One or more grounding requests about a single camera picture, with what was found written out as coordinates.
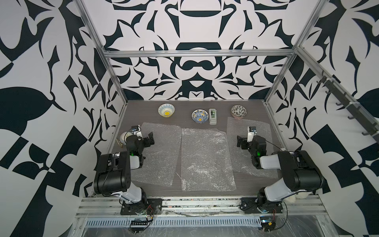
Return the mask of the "bubble wrap sheet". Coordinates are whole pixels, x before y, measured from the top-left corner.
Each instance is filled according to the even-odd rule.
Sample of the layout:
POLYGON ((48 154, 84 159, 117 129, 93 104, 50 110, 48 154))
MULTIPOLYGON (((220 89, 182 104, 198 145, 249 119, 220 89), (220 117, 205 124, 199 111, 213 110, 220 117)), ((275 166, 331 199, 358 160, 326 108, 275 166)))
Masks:
POLYGON ((225 132, 218 129, 182 129, 181 183, 184 192, 236 190, 225 132))
POLYGON ((144 164, 131 172, 132 181, 170 187, 176 173, 181 148, 182 128, 145 122, 142 134, 146 137, 153 133, 155 144, 143 151, 144 164))
POLYGON ((272 134, 270 125, 265 122, 228 118, 227 123, 227 140, 232 161, 233 171, 246 173, 256 177, 278 178, 276 169, 257 169, 253 166, 251 155, 247 150, 237 147, 237 137, 246 138, 248 135, 248 127, 255 126, 257 135, 272 142, 272 134))

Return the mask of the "blue yellow patterned bowl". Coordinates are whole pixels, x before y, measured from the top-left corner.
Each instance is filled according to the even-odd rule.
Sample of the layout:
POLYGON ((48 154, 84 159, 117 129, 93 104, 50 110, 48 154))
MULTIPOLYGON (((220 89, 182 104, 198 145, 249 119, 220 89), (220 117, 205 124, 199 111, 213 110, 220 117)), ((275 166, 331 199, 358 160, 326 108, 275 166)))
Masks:
POLYGON ((203 109, 196 109, 192 112, 191 118, 196 123, 205 123, 209 118, 209 114, 203 109))

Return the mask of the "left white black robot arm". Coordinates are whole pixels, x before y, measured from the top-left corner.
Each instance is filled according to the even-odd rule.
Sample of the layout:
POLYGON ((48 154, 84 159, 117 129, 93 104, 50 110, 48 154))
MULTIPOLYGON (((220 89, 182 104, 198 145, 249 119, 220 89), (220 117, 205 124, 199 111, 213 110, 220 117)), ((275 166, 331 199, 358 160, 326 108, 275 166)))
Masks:
POLYGON ((144 190, 131 181, 131 171, 142 168, 143 151, 155 144, 154 134, 138 136, 131 131, 121 135, 125 151, 101 155, 94 178, 94 191, 104 197, 119 197, 126 205, 146 207, 148 201, 144 190))

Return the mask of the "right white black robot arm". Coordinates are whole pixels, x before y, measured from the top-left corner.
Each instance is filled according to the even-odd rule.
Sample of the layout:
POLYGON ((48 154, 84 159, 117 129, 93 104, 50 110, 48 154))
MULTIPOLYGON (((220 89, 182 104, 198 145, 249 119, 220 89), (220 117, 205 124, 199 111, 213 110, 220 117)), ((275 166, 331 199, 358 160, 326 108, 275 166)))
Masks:
POLYGON ((247 150, 252 164, 257 169, 279 169, 282 178, 274 184, 260 189, 253 206, 263 208, 280 204, 285 198, 302 192, 313 192, 323 187, 325 179, 308 152, 278 151, 266 154, 266 139, 255 135, 237 137, 237 147, 247 150))

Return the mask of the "black white speckled bowl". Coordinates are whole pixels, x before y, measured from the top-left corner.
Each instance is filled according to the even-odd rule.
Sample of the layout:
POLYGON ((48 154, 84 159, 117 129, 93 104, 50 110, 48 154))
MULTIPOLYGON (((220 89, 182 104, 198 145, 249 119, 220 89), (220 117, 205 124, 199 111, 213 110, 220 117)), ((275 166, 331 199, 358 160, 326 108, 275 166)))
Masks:
POLYGON ((242 105, 234 105, 231 108, 231 114, 234 118, 244 118, 247 115, 247 109, 242 105))

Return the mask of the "yellow centre patterned bowl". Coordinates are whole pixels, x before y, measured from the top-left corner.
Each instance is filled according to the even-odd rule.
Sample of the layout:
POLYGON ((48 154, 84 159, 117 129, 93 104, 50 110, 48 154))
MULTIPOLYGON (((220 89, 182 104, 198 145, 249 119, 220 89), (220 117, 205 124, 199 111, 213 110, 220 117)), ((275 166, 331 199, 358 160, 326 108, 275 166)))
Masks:
POLYGON ((158 113, 164 118, 169 118, 175 113, 175 107, 169 103, 162 104, 158 108, 158 113))

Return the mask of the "white teddy bear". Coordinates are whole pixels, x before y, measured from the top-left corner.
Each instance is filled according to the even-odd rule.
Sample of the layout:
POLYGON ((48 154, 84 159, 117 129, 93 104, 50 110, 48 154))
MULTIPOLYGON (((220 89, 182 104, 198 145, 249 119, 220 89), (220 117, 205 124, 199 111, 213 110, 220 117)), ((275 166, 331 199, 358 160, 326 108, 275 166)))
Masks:
POLYGON ((298 194, 294 194, 292 196, 285 198, 284 201, 287 203, 295 203, 295 201, 298 199, 307 198, 309 194, 310 194, 310 192, 300 192, 298 194))

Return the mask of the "right electronics board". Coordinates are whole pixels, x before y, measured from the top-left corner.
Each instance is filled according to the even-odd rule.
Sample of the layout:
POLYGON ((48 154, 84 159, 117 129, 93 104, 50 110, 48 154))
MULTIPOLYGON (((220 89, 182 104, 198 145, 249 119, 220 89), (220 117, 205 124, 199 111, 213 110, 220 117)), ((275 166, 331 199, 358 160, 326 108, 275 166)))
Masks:
POLYGON ((260 228, 260 230, 262 230, 264 232, 271 232, 276 227, 276 221, 273 220, 272 217, 261 216, 260 217, 260 222, 261 222, 261 228, 260 228))

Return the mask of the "electronics board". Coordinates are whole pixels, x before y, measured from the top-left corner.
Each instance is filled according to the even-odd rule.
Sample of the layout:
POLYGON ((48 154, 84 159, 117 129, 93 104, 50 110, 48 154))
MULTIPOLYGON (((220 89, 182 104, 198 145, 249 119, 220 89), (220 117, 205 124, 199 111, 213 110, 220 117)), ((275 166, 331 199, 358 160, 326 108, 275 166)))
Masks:
POLYGON ((132 220, 129 225, 129 231, 133 234, 145 231, 152 223, 152 220, 132 220))
POLYGON ((262 230, 264 232, 271 232, 276 227, 276 221, 273 220, 272 217, 261 216, 260 217, 260 222, 261 222, 261 228, 260 228, 260 230, 262 230))

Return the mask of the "left electronics board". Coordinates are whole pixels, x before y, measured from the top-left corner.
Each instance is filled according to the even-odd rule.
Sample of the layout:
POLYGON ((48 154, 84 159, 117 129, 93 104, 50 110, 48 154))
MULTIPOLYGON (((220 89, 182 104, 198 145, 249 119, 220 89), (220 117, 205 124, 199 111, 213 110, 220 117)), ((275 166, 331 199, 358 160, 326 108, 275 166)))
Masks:
POLYGON ((152 220, 132 220, 129 225, 129 231, 133 234, 145 231, 152 223, 152 220))

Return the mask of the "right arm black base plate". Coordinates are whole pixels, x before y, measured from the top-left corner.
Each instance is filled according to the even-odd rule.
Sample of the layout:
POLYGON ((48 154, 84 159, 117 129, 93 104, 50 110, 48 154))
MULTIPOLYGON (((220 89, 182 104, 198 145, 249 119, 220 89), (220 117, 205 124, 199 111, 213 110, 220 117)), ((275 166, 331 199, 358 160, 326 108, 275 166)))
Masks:
POLYGON ((256 197, 241 198, 239 209, 245 214, 274 214, 283 213, 281 202, 259 201, 256 197))

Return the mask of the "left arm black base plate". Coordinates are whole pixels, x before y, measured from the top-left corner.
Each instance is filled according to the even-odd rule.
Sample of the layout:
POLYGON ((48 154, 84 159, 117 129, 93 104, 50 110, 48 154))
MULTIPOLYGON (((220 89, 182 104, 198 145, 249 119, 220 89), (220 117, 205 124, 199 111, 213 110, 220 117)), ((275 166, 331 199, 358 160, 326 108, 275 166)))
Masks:
POLYGON ((138 203, 128 203, 122 201, 120 215, 155 215, 159 214, 162 209, 162 201, 160 198, 148 198, 138 203))

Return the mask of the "aluminium frame rail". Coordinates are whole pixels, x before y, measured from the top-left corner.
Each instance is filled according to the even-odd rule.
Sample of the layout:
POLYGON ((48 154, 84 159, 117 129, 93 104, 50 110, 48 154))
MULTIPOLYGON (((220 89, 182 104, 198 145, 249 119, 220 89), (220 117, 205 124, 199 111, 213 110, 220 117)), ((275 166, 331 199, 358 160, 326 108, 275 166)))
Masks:
POLYGON ((210 56, 289 56, 292 49, 221 49, 221 50, 147 50, 147 51, 109 51, 107 58, 124 57, 210 57, 210 56))

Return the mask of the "grey wall hook rail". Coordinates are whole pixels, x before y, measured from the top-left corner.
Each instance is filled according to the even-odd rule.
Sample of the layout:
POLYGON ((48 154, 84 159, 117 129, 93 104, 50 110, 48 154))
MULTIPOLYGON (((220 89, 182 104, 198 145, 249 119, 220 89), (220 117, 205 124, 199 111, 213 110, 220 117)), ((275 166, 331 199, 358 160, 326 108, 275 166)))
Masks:
POLYGON ((327 103, 330 97, 335 98, 335 105, 338 108, 346 109, 351 116, 350 120, 356 120, 363 128, 363 136, 371 136, 377 143, 379 142, 379 122, 362 103, 358 102, 340 83, 337 79, 329 77, 324 71, 316 73, 319 78, 318 85, 326 88, 326 97, 324 101, 324 109, 327 110, 327 103))

